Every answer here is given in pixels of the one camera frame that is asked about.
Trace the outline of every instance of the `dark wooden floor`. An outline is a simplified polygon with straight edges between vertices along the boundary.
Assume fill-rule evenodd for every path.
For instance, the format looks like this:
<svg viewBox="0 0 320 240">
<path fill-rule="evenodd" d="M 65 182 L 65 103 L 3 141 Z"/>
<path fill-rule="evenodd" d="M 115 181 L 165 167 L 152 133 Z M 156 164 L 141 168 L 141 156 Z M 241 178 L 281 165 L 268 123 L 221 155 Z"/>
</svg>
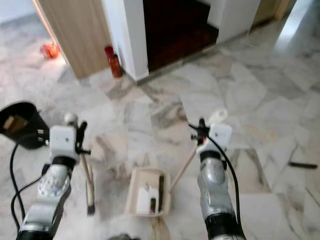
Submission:
<svg viewBox="0 0 320 240">
<path fill-rule="evenodd" d="M 154 71 L 215 44 L 210 6 L 195 0 L 143 0 L 148 69 Z"/>
</svg>

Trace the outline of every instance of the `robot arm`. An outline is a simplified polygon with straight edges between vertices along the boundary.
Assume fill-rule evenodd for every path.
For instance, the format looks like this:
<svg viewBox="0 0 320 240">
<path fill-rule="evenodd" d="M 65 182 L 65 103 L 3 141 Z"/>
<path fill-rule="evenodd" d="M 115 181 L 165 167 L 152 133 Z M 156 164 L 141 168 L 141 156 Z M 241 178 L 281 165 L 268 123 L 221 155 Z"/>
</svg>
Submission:
<svg viewBox="0 0 320 240">
<path fill-rule="evenodd" d="M 51 165 L 40 179 L 37 197 L 25 216 L 17 240 L 52 240 L 55 236 L 64 203 L 71 192 L 71 177 L 74 166 L 80 162 L 84 131 L 87 123 L 78 128 L 77 117 L 67 126 L 50 129 Z"/>
<path fill-rule="evenodd" d="M 200 205 L 209 240 L 244 240 L 241 226 L 228 193 L 227 164 L 220 150 L 207 136 L 226 149 L 232 128 L 225 124 L 206 127 L 200 119 L 197 128 L 196 154 L 200 157 L 200 173 L 197 182 L 200 188 Z"/>
</svg>

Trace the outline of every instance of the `red bottle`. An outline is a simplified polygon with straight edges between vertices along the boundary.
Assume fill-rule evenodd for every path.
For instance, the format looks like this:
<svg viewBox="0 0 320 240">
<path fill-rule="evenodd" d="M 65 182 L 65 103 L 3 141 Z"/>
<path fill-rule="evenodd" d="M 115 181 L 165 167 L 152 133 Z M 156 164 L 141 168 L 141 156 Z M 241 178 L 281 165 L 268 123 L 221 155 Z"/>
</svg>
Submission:
<svg viewBox="0 0 320 240">
<path fill-rule="evenodd" d="M 114 53 L 112 46 L 106 46 L 104 48 L 108 63 L 111 68 L 111 72 L 114 78 L 120 78 L 122 76 L 121 66 L 119 64 L 118 56 Z"/>
</svg>

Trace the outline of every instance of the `brush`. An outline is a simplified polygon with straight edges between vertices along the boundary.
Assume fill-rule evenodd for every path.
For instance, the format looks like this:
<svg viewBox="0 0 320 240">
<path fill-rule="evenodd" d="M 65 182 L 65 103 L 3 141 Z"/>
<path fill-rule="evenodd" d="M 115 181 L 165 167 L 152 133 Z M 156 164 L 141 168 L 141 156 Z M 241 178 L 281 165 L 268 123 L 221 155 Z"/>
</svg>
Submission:
<svg viewBox="0 0 320 240">
<path fill-rule="evenodd" d="M 160 213 L 162 210 L 165 209 L 165 176 L 164 175 L 160 175 L 159 177 L 159 211 L 158 213 Z"/>
<path fill-rule="evenodd" d="M 96 212 L 94 176 L 92 172 L 92 166 L 88 166 L 86 158 L 83 154 L 80 155 L 80 159 L 84 168 L 84 173 L 86 178 L 85 192 L 86 192 L 87 215 L 91 216 Z"/>
</svg>

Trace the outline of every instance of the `black cable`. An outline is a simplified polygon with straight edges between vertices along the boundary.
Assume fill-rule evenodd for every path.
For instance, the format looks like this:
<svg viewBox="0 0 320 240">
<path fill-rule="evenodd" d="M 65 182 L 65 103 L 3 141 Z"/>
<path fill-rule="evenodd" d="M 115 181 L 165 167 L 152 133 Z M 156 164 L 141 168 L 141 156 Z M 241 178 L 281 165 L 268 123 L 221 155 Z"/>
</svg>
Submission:
<svg viewBox="0 0 320 240">
<path fill-rule="evenodd" d="M 16 198 L 17 196 L 20 196 L 20 193 L 29 188 L 31 185 L 35 184 L 36 182 L 38 182 L 40 179 L 41 179 L 42 176 L 38 177 L 37 179 L 33 180 L 32 182 L 30 182 L 29 184 L 25 185 L 23 188 L 21 188 L 19 191 L 17 191 L 17 193 L 13 196 L 12 200 L 11 200 L 11 214 L 12 214 L 12 217 L 13 217 L 13 220 L 14 220 L 14 223 L 16 225 L 16 229 L 17 231 L 19 231 L 20 229 L 20 225 L 19 225 L 19 222 L 18 222 L 18 219 L 17 219 L 17 216 L 16 216 L 16 212 L 15 212 L 15 201 L 16 201 Z"/>
<path fill-rule="evenodd" d="M 31 133 L 31 134 L 28 134 L 28 135 L 25 135 L 25 136 L 19 138 L 19 140 L 16 141 L 16 144 L 12 150 L 11 157 L 10 157 L 10 166 L 9 166 L 10 177 L 12 180 L 13 188 L 15 190 L 15 194 L 17 194 L 17 198 L 18 198 L 18 201 L 20 204 L 22 219 L 25 218 L 26 212 L 25 212 L 25 208 L 24 208 L 24 203 L 22 202 L 22 199 L 21 199 L 19 191 L 18 191 L 18 186 L 17 186 L 15 174 L 14 174 L 14 158 L 15 158 L 15 154 L 16 154 L 17 148 L 20 145 L 20 143 L 26 139 L 29 139 L 31 137 L 35 137 L 36 135 L 37 135 L 36 133 Z"/>
<path fill-rule="evenodd" d="M 236 176 L 236 172 L 229 160 L 229 158 L 227 157 L 227 155 L 225 154 L 225 151 L 222 150 L 222 148 L 218 145 L 218 143 L 216 143 L 215 140 L 213 140 L 206 132 L 202 131 L 200 128 L 188 123 L 188 125 L 196 130 L 197 132 L 201 131 L 211 142 L 213 142 L 213 144 L 218 148 L 219 152 L 222 154 L 222 156 L 224 157 L 224 159 L 226 160 L 226 163 L 228 164 L 231 174 L 232 174 L 232 178 L 234 181 L 234 188 L 235 188 L 235 205 L 236 205 L 236 220 L 238 223 L 238 226 L 240 228 L 240 231 L 242 233 L 243 236 L 245 236 L 244 231 L 242 229 L 242 225 L 241 225 L 241 218 L 240 218 L 240 200 L 239 200 L 239 185 L 238 185 L 238 179 Z"/>
</svg>

